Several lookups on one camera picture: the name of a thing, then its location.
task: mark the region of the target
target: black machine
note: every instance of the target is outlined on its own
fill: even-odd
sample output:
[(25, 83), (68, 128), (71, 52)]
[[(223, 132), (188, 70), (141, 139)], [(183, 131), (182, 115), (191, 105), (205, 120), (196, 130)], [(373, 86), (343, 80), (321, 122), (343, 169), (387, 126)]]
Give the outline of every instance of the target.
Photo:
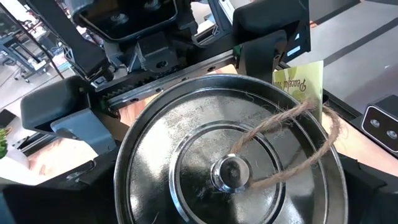
[[(207, 2), (216, 25), (197, 34), (191, 0), (66, 0), (73, 23), (100, 36), (103, 50), (76, 31), (54, 0), (27, 1), (64, 43), (78, 76), (26, 96), (23, 126), (85, 141), (99, 156), (39, 186), (3, 186), (1, 223), (117, 223), (113, 174), (128, 129), (118, 109), (229, 64), (271, 82), (275, 69), (310, 51), (306, 0), (258, 0), (235, 10), (232, 23), (218, 1)], [(115, 78), (111, 64), (126, 67), (127, 75)], [(394, 212), (374, 207), (388, 201), (396, 208), (390, 203), (396, 179), (348, 158), (342, 163), (349, 222), (374, 223), (382, 214), (388, 223)]]

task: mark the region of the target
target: black device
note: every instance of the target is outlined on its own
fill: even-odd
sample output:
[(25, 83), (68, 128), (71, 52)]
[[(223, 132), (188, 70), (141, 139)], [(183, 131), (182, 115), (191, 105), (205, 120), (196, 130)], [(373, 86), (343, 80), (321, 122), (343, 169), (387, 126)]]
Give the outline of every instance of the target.
[(389, 95), (368, 104), (361, 127), (364, 132), (398, 157), (398, 96)]
[[(301, 49), (310, 50), (305, 1), (256, 1), (235, 10), (232, 24), (217, 1), (208, 1), (217, 25), (197, 35), (190, 1), (135, 1), (134, 7), (143, 10), (138, 14), (127, 1), (66, 1), (73, 21), (102, 36), (105, 50), (84, 40), (55, 1), (27, 2), (67, 46), (65, 53), (79, 77), (25, 97), (21, 102), (23, 126), (86, 141), (99, 156), (36, 187), (4, 186), (3, 223), (117, 223), (114, 163), (127, 130), (119, 121), (119, 108), (231, 63), (239, 73), (271, 81), (272, 72), (286, 60), (286, 51), (299, 32), (308, 34), (302, 37)], [(170, 10), (163, 14), (163, 6)], [(151, 16), (154, 12), (161, 15)], [(145, 27), (136, 24), (124, 29), (144, 19), (149, 19)], [(109, 60), (115, 59), (129, 74), (111, 80)], [(88, 84), (100, 77), (107, 77), (107, 82), (97, 87)], [(389, 185), (382, 180), (369, 184), (369, 178), (359, 173), (350, 173), (354, 176), (350, 180), (369, 185), (369, 198)], [(358, 222), (353, 223), (359, 223), (366, 209), (357, 212)]]

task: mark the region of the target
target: wooden surface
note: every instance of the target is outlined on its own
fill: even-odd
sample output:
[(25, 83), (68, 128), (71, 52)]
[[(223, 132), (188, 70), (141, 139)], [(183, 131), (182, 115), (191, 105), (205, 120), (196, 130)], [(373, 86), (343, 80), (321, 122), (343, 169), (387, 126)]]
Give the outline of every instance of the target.
[[(217, 73), (236, 73), (231, 66), (216, 71)], [(131, 126), (139, 113), (155, 96), (129, 105), (120, 110), (121, 122)], [(335, 142), (336, 150), (359, 162), (398, 176), (398, 160), (374, 144), (367, 137), (341, 120), (343, 131)], [(322, 125), (329, 130), (330, 120), (324, 116)], [(29, 156), (30, 169), (36, 174), (50, 179), (68, 170), (71, 170), (97, 155), (89, 145), (71, 139), (58, 139), (35, 154)]]

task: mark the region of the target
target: silver knob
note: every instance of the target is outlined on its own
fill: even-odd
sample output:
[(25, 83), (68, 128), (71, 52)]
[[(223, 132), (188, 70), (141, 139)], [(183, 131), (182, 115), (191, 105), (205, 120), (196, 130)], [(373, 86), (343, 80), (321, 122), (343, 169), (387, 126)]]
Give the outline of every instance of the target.
[(244, 192), (251, 183), (252, 170), (245, 158), (228, 154), (211, 167), (211, 182), (222, 192)]

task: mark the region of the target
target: black cable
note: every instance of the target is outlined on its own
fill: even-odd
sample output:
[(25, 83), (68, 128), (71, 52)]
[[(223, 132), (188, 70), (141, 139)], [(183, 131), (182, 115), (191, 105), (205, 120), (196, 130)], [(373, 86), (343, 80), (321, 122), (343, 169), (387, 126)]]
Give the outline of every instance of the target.
[(43, 46), (41, 44), (38, 43), (38, 41), (32, 36), (32, 34), (30, 34), (25, 27), (19, 23), (19, 21), (6, 9), (6, 7), (4, 7), (2, 5), (2, 3), (0, 2), (0, 8), (4, 11), (4, 13), (6, 13), (6, 15), (14, 22), (16, 23), (17, 26), (19, 26), (20, 30), (23, 31), (23, 33), (26, 34), (26, 36), (28, 36), (28, 38), (33, 41), (33, 43), (35, 43), (35, 45), (37, 45), (41, 51), (44, 52), (44, 54), (49, 58), (52, 66), (54, 67), (55, 71), (58, 73), (58, 75), (60, 76), (61, 79), (65, 79), (65, 77), (61, 74), (60, 70), (57, 68), (57, 66), (55, 65), (54, 61), (52, 60), (51, 55), (47, 52), (47, 50), (45, 50), (43, 48)]

